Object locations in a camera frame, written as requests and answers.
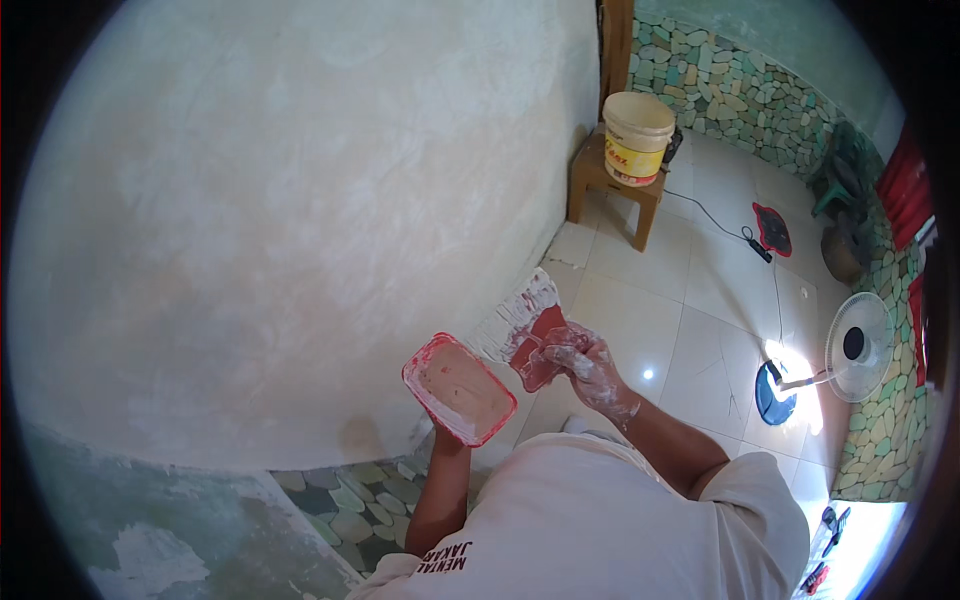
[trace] yellow paint bucket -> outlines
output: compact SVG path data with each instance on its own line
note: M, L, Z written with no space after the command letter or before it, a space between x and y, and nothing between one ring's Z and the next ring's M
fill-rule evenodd
M603 118L607 173L630 187L653 183L676 127L673 110L653 94L621 91L607 97Z

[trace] wooden stool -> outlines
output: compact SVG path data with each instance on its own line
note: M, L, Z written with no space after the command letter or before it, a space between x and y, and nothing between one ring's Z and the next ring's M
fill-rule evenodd
M634 248L643 252L647 249L647 238L650 236L650 229L654 226L657 206L663 198L664 183L666 183L666 174L662 171L657 173L653 183L645 187L630 187L612 178L604 167L604 129L601 125L587 138L577 157L573 159L566 219L572 223L580 223L580 214L584 208L584 196L587 194L588 187L614 192L629 198L640 205Z

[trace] person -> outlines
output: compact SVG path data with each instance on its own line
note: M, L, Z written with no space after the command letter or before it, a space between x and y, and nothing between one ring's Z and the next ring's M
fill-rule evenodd
M542 356L633 448L540 434L492 473L468 517L470 449L436 427L406 553L384 556L348 598L790 596L809 533L776 459L730 460L628 388L606 342L583 331L586 352L548 346Z

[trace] green wall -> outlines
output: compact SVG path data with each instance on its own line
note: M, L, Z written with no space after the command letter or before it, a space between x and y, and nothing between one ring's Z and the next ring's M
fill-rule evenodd
M634 6L760 51L836 104L884 158L896 145L903 113L893 87L829 0L635 0Z
M40 490L107 600L345 597L357 574L266 472L152 465L29 427Z

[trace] fan base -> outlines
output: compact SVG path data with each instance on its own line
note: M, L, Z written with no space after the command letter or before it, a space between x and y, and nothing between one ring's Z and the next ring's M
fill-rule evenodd
M780 372L786 372L783 364L778 365L778 368ZM760 369L756 372L756 409L763 422L768 425L779 425L790 419L794 407L797 406L797 395L794 394L783 402L777 401L773 381L774 376L770 372L770 361L767 361L760 365Z

